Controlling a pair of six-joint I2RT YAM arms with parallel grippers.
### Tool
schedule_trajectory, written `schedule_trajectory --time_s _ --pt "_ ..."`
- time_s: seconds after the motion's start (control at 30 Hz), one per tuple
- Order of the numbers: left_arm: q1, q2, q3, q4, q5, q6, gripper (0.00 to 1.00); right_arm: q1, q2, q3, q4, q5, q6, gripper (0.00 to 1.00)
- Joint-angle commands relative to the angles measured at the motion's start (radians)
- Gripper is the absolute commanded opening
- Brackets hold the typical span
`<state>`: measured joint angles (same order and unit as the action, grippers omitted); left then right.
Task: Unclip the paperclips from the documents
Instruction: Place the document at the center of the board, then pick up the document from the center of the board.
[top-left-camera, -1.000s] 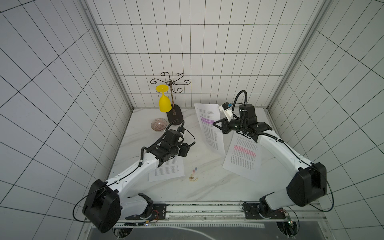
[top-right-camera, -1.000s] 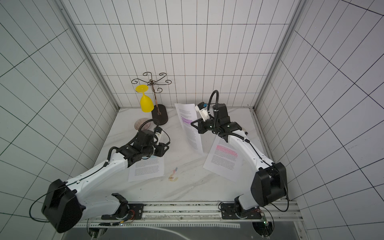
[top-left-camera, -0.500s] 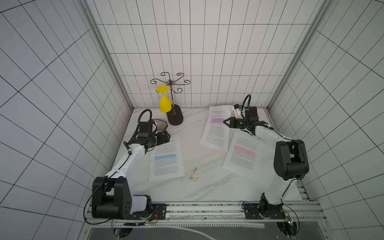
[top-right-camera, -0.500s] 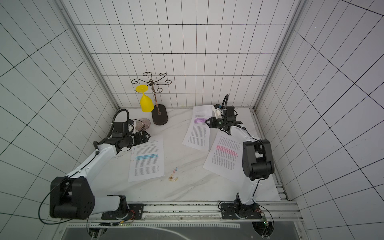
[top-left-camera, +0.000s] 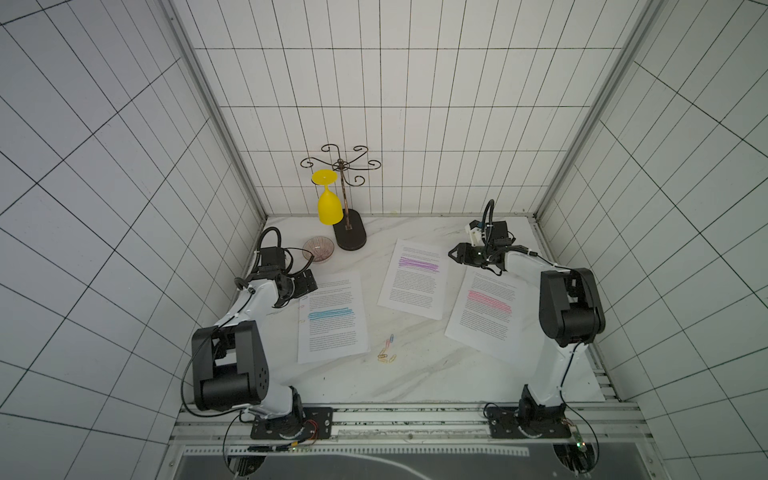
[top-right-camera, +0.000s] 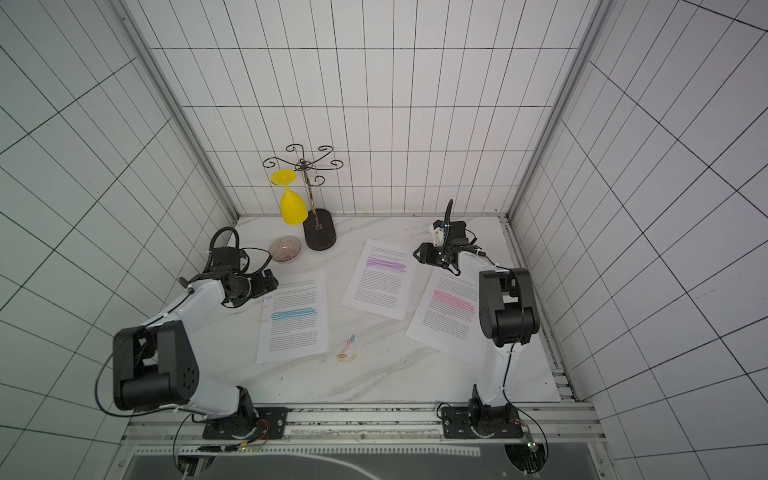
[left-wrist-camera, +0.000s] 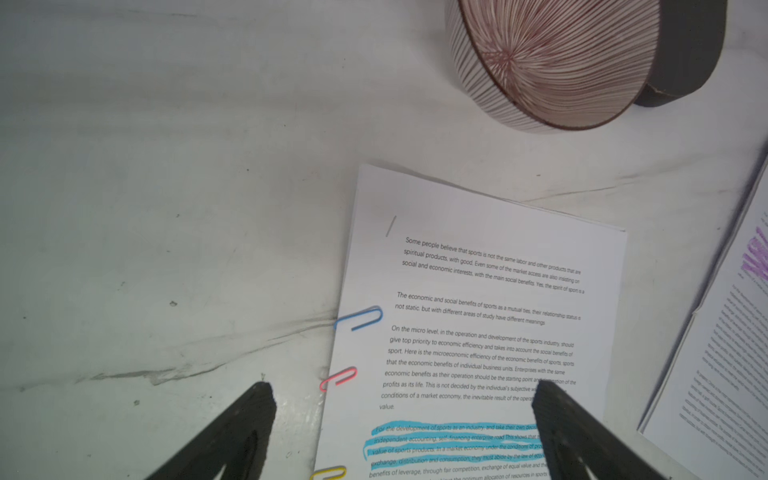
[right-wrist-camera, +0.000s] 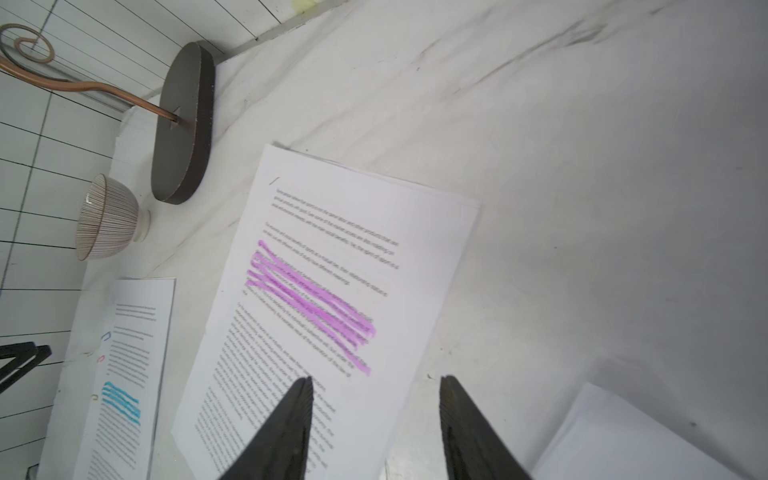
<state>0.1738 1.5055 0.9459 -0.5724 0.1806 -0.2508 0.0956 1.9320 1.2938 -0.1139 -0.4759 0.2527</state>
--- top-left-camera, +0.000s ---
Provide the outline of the blue highlighted paper document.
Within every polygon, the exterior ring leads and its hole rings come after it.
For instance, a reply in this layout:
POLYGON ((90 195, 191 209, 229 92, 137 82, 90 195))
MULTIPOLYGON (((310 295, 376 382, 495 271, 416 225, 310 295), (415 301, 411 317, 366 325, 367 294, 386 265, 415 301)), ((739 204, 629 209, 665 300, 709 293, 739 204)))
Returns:
POLYGON ((323 275, 299 303, 298 363, 325 362, 370 351, 358 272, 323 275))

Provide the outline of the purple highlighted paper document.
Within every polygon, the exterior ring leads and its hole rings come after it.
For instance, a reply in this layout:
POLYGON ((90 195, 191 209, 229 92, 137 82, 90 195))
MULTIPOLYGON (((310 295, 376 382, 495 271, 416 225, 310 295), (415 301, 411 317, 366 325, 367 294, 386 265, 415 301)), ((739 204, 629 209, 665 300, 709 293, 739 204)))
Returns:
POLYGON ((398 239, 378 305, 441 320, 448 271, 448 256, 441 247, 398 239))

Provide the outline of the pink highlighted paper document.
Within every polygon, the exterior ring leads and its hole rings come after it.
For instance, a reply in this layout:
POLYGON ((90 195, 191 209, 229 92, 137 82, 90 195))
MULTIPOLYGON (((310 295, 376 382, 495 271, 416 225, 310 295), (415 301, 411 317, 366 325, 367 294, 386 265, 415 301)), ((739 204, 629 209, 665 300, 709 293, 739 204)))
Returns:
POLYGON ((516 275, 497 277, 467 269, 445 336, 512 364, 520 344, 530 284, 516 275))

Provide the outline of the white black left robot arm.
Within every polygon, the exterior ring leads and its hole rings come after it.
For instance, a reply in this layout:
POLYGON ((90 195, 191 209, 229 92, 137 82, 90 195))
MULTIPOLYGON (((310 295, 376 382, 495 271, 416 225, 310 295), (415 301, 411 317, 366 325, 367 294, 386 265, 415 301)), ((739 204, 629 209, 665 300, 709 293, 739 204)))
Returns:
POLYGON ((191 338, 195 415, 199 418, 250 411, 259 420, 305 422, 301 398, 294 387, 271 381, 258 322, 317 290, 310 267, 293 271, 293 248, 282 233, 268 227, 259 235, 249 273, 237 277, 238 296, 223 318, 197 330, 191 338))

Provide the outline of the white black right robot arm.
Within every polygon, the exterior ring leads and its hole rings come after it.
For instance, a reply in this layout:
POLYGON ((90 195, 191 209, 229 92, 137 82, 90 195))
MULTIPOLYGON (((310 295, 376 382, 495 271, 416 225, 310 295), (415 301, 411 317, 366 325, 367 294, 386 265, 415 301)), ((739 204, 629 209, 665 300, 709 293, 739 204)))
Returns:
POLYGON ((448 253, 467 271, 446 335, 498 360, 514 360, 514 348, 529 337, 525 327, 540 327, 536 369, 516 406, 488 403, 483 415, 500 433, 567 438, 568 374, 605 329, 596 280, 589 269, 559 265, 518 244, 494 210, 489 200, 481 219, 467 226, 469 241, 448 253))

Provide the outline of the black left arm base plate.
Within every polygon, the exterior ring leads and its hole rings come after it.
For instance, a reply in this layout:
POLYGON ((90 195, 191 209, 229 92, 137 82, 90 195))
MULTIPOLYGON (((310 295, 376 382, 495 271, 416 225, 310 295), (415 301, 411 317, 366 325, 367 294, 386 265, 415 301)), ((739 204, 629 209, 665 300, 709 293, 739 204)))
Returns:
POLYGON ((250 438, 257 441, 309 441, 331 437, 334 409, 304 407, 301 413, 262 420, 252 426, 250 438))

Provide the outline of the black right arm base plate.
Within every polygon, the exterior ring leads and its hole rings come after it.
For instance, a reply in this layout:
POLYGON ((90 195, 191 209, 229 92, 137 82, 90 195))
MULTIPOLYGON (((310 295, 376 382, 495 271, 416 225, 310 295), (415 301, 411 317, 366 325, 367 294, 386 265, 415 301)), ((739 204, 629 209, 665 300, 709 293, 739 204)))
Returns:
POLYGON ((532 412, 518 413, 516 406, 487 403, 483 408, 493 439, 560 440, 571 437, 565 422, 565 406, 536 407, 532 412))

